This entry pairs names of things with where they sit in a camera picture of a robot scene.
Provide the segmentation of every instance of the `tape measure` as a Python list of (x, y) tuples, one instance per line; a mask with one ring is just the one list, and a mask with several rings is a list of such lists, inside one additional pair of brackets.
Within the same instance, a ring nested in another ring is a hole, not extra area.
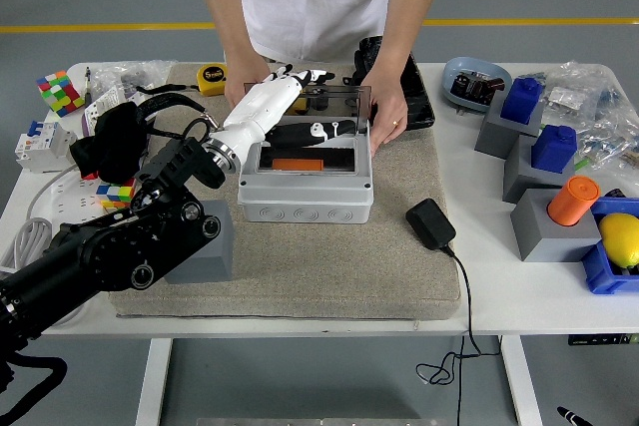
[(205, 97), (224, 94), (227, 83), (225, 64), (207, 64), (198, 71), (198, 88)]

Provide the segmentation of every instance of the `gray floor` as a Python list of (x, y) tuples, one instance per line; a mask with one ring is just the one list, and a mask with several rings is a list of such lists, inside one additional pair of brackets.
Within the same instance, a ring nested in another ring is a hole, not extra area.
[[(430, 17), (636, 18), (639, 0), (435, 0)], [(202, 0), (0, 0), (0, 26), (208, 21)], [(472, 56), (493, 62), (600, 63), (615, 72), (636, 104), (638, 47), (636, 25), (427, 27), (414, 53), (419, 62)], [(35, 79), (79, 62), (221, 58), (215, 31), (0, 34), (0, 106), (4, 114), (0, 123), (4, 173), (0, 208), (20, 172), (13, 156), (17, 139), (31, 120), (46, 113)], [(554, 413), (563, 403), (592, 419), (595, 426), (636, 426), (639, 409), (621, 394), (610, 365), (624, 370), (628, 383), (623, 384), (632, 391), (639, 377), (639, 349), (609, 346), (605, 352), (592, 347), (577, 351), (565, 346), (565, 339), (526, 338), (524, 342), (545, 424), (567, 424)], [(36, 341), (30, 346), (32, 351), (61, 354), (72, 368), (56, 396), (18, 424), (133, 424), (147, 344)], [(434, 390), (422, 385), (413, 368), (417, 361), (438, 361), (453, 344), (449, 338), (178, 341), (164, 424), (195, 424), (194, 418), (215, 415), (364, 413), (452, 424), (455, 386)], [(466, 366), (462, 424), (513, 424), (500, 363), (485, 358)], [(0, 412), (31, 384), (32, 376), (19, 374), (14, 395), (8, 392), (0, 399)], [(91, 387), (104, 389), (88, 394), (87, 378), (91, 378)], [(588, 389), (586, 395), (585, 389), (571, 387), (577, 382), (601, 387)], [(598, 396), (598, 390), (619, 394)]]

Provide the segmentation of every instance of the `gray carpet pad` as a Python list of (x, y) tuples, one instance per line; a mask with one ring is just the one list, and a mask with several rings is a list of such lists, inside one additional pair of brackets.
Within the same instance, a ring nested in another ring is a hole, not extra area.
[[(305, 66), (297, 66), (296, 71)], [(168, 83), (194, 84), (198, 64), (177, 64)], [(330, 66), (334, 83), (352, 67)], [(221, 123), (223, 96), (188, 94)], [(187, 107), (158, 115), (156, 128), (181, 132), (195, 118)], [(154, 138), (151, 153), (166, 141)], [(200, 200), (226, 200), (236, 238), (231, 281), (168, 284), (110, 294), (121, 316), (267, 316), (293, 318), (445, 319), (460, 303), (457, 270), (426, 249), (404, 215), (426, 198), (444, 208), (431, 129), (405, 132), (373, 161), (374, 203), (365, 224), (249, 222), (237, 204), (238, 176), (219, 190), (191, 179)]]

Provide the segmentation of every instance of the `blue bowl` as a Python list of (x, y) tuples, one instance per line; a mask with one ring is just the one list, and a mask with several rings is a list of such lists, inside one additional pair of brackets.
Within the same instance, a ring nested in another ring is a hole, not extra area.
[(443, 96), (450, 102), (466, 107), (467, 109), (476, 110), (478, 112), (487, 112), (489, 106), (472, 102), (471, 100), (462, 99), (450, 93), (452, 83), (460, 73), (477, 72), (491, 79), (501, 79), (504, 83), (504, 92), (508, 92), (512, 87), (512, 77), (503, 68), (496, 64), (491, 64), (485, 60), (473, 59), (472, 57), (456, 57), (446, 64), (443, 68), (443, 79), (441, 86), (443, 88)]

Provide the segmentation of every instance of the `yellow floor line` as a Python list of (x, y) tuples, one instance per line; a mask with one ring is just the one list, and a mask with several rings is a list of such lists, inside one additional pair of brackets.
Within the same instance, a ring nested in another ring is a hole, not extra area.
[[(526, 27), (639, 25), (639, 17), (583, 17), (529, 19), (426, 19), (424, 27)], [(78, 24), (0, 26), (0, 34), (51, 34), (63, 32), (121, 32), (145, 30), (210, 30), (213, 22), (158, 22), (146, 24)]]

